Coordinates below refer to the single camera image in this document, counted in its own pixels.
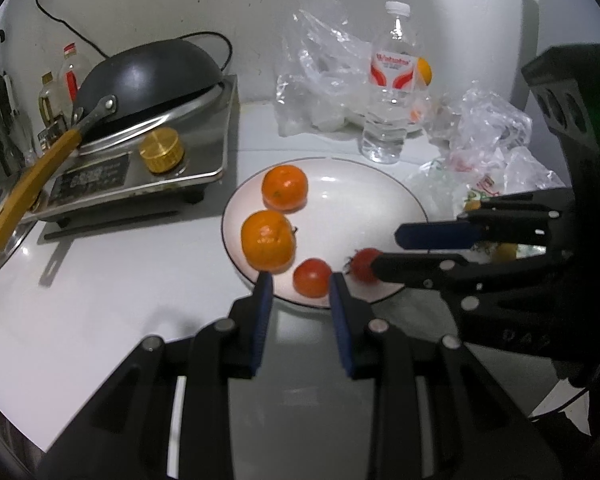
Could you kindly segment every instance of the black power cable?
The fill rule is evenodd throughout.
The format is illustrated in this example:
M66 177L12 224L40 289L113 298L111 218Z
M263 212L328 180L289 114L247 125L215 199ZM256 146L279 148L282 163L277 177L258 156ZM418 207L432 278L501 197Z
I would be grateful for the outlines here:
M229 40L229 38L226 37L221 32L216 32L214 30L200 30L198 32L192 32L190 34L184 34L183 36L178 36L178 39L186 40L187 38L193 38L195 36L215 36L216 38L220 38L221 40L223 40L226 43L226 46L229 49L229 53L226 56L226 61L220 67L220 70L224 70L227 67L227 65L229 65L229 63L231 62L231 58L234 56L234 46L232 45L231 40Z
M77 30L75 30L71 25L69 25L65 20L61 20L60 18L56 18L55 16L52 16L51 14L49 14L48 12L46 12L45 9L43 9L42 5L40 5L40 1L36 0L36 5L38 6L38 8L40 9L40 11L42 11L42 13L48 17L50 20L54 20L55 22L58 23L62 23L66 28L68 28L72 33L74 33L76 36L78 36L78 38L80 38L81 40L83 40L86 44L91 45L93 47L93 49L100 54L104 59L108 59L109 56L107 54L105 54L102 49L97 46L95 43L93 43L93 41L87 40L87 38L85 38L82 34L80 34L80 32L78 32Z
M98 54L100 54L104 59L108 59L109 56L107 54L105 54L102 49L97 46L95 43L93 43L93 41L87 40L87 38L85 38L82 34L80 34L80 32L78 32L77 30L75 30L71 25L69 25L65 20L61 20L59 18L56 18L55 16L52 16L51 14L49 14L41 5L40 5L40 1L36 0L36 5L38 6L38 8L42 11L42 13L47 16L48 18L54 20L55 22L58 23L62 23L66 28L68 28L70 31L72 31L72 33L74 33L76 36L78 36L78 38L81 38L81 40L83 40L85 43L87 43L88 45L91 45L94 50L96 50L96 52ZM229 49L229 53L226 57L226 61L224 62L224 64L220 67L220 70L224 70L230 63L230 61L232 60L232 57L234 56L234 46L231 43L231 40L229 40L228 37L226 37L224 34L222 34L221 32L216 32L214 30L199 30L197 32L192 32L190 34L184 34L182 36L179 36L178 39L179 40L186 40L187 38L193 38L195 36L215 36L216 38L220 38L221 40L223 40L226 43L227 48Z

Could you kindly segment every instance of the white countertop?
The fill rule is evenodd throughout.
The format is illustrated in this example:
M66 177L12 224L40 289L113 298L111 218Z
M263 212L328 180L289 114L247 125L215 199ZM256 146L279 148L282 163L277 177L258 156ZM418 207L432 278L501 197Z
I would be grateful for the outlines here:
M342 140L281 138L271 104L245 105L232 154L237 177L229 172L208 187L205 200L191 206L190 219L59 242L45 242L39 222L0 270L4 415L48 449L143 336L182 338L225 316L236 298L249 293L220 236L233 183L302 156L365 162L355 138L335 137ZM403 180L437 154L420 137L409 141L403 162L379 168ZM455 331L431 291L406 290L379 305L378 314L413 335ZM522 405L535 406L555 383L546 360L484 349L478 357ZM549 384L536 399L523 399L519 392L534 381ZM299 479L363 478L372 388L345 377L328 316L275 308L258 377L230 387L238 478L291 478L282 475L289 467ZM307 456L315 460L307 463Z

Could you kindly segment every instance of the stainless steel stove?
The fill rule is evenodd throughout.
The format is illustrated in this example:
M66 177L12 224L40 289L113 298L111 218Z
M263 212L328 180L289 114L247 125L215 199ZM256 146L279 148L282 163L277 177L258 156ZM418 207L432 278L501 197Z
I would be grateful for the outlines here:
M226 171L228 133L237 128L238 114L237 79L232 75L190 102L89 142L46 183L37 206L23 221L58 221L62 226L76 215L142 197L196 195ZM153 174L138 147L145 134L159 126L177 131L185 155L168 173Z

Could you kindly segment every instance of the tomato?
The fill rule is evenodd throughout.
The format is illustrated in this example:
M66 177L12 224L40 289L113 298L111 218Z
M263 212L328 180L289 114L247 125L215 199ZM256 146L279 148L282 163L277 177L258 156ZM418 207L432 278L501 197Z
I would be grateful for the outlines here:
M318 258L309 258L294 270L294 289L307 298L322 298L329 292L331 267Z
M356 254L354 254L353 258L350 259L347 264L348 271L359 282L367 283L369 285L379 282L380 280L376 278L371 270L371 262L380 254L382 254L382 251L373 247L356 251Z

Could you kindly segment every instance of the plastic bottle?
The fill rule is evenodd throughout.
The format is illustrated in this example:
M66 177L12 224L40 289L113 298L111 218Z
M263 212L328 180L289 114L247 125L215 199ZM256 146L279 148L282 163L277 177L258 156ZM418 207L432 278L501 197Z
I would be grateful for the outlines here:
M64 121L60 89L51 72L42 76L42 90L38 94L38 108L45 126L51 126L59 118Z
M411 8L387 2L382 32L373 43L369 105L362 133L362 154L381 164L400 160L407 133L414 127L413 91L421 84L420 47L409 18Z
M71 108L73 107L78 90L92 68L93 66L89 60L83 54L78 54L75 43L68 44L64 48L64 63L60 69L58 81L62 85L65 97L68 98L68 102L65 102L62 111L69 117L71 116L71 109L65 110L64 108L68 105Z

